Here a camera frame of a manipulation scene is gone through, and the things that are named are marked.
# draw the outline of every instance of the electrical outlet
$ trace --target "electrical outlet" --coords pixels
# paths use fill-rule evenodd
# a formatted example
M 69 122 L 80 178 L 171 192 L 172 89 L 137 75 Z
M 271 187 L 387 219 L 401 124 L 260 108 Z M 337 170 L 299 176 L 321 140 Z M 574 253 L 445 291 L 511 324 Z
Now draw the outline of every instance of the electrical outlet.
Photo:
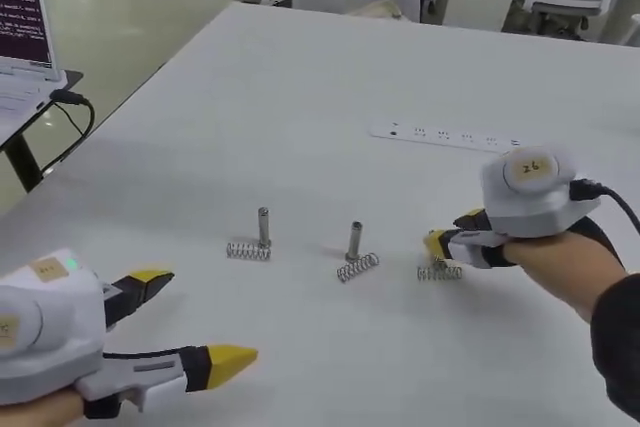
M 398 122 L 376 124 L 371 127 L 369 133 L 373 137 L 385 139 L 407 140 L 424 144 L 462 147 L 465 149 L 499 153 L 507 152 L 524 143 L 521 140 L 510 139 L 508 137 L 456 132 L 436 127 L 416 127 L 415 124 L 400 124 Z

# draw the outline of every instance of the coil spring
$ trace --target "coil spring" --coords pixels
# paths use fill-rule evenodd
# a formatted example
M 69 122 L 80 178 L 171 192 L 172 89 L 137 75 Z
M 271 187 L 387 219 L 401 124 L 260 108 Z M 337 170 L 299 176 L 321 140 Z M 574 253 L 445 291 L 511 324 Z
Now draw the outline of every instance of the coil spring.
M 461 280 L 462 267 L 450 266 L 443 260 L 437 260 L 431 267 L 418 266 L 419 281 Z
M 338 269 L 338 279 L 344 284 L 355 276 L 366 272 L 372 267 L 380 264 L 380 259 L 373 252 L 360 257 L 358 260 L 349 262 Z
M 227 257 L 229 259 L 257 260 L 267 262 L 271 260 L 271 248 L 260 247 L 256 244 L 232 243 L 227 244 Z

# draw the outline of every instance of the human hand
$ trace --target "human hand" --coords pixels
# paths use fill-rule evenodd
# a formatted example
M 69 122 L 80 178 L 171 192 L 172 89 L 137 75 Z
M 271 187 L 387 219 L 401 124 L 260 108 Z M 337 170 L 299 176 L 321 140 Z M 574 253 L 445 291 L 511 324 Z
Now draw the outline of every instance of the human hand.
M 604 291 L 627 276 L 615 251 L 599 240 L 572 232 L 512 241 L 502 249 L 507 260 L 519 264 L 529 277 L 573 307 L 586 322 L 591 321 Z
M 0 407 L 2 427 L 64 427 L 81 419 L 84 402 L 71 389 L 61 390 L 25 404 Z

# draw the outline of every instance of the black table leg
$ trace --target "black table leg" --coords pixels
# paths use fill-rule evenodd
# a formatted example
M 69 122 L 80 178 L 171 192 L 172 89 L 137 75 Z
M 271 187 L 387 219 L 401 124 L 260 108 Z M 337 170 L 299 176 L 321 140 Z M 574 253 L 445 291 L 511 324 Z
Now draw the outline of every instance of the black table leg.
M 42 182 L 40 166 L 24 139 L 24 135 L 18 135 L 11 139 L 5 147 L 5 153 L 27 192 L 31 192 L 36 185 Z

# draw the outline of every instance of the laptop keyboard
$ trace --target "laptop keyboard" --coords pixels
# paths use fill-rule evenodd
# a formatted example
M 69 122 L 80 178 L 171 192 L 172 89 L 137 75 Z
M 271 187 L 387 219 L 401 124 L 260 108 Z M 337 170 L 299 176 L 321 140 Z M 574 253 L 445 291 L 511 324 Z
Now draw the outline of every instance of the laptop keyboard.
M 50 93 L 44 87 L 42 83 L 0 78 L 0 121 L 33 112 Z

